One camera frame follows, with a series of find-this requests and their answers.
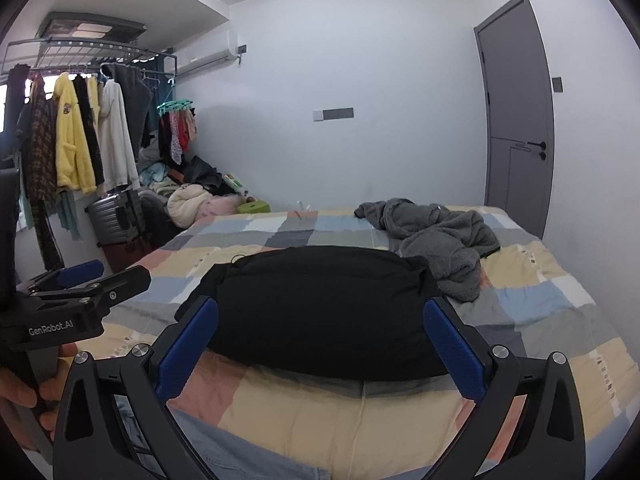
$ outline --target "human hand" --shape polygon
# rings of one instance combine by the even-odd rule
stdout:
[[[60,347],[60,357],[73,357],[78,353],[75,343],[69,343]],[[52,379],[44,381],[39,386],[39,393],[44,400],[60,402],[62,392],[65,389],[66,376],[69,374],[69,364],[62,359],[58,360],[58,373]],[[20,418],[10,404],[13,402],[25,408],[33,408],[37,403],[36,393],[24,384],[7,368],[0,368],[0,416],[7,424],[9,431],[18,444],[27,449],[35,449],[31,443]],[[50,412],[40,415],[40,424],[49,431],[53,440],[58,419],[58,406]]]

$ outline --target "gray fleece blanket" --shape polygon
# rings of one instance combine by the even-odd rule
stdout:
[[[405,258],[424,256],[445,294],[460,301],[478,299],[480,258],[500,249],[480,213],[393,198],[360,204],[354,214],[388,233],[389,250]]]

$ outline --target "metal screw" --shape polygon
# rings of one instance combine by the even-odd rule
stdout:
[[[149,345],[146,343],[138,343],[131,349],[131,353],[136,357],[142,357],[149,352]]]
[[[492,352],[498,359],[504,359],[509,355],[509,351],[502,345],[496,345],[492,349]]]
[[[74,361],[81,365],[89,358],[89,352],[78,352],[76,357],[74,357]]]
[[[559,365],[563,365],[566,362],[566,357],[564,356],[564,354],[560,352],[554,352],[552,357],[553,357],[553,360]]]

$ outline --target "patchwork bedsheet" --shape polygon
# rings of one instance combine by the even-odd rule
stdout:
[[[452,303],[489,344],[505,344],[521,356],[567,355],[591,479],[638,414],[638,366],[599,307],[540,240],[499,209],[476,209],[502,248],[482,260],[479,299]],[[79,347],[105,358],[151,343],[213,264],[304,245],[385,250],[388,238],[345,211],[205,218],[140,262],[152,274],[149,290],[114,307],[105,333]],[[484,467],[500,460],[523,403],[515,399]],[[473,407],[449,376],[411,383],[326,380],[247,367],[208,350],[170,405],[207,427],[326,470],[335,480],[421,478]]]

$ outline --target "door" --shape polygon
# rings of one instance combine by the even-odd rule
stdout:
[[[551,196],[551,80],[529,0],[511,0],[475,28],[486,91],[485,203],[542,238]]]

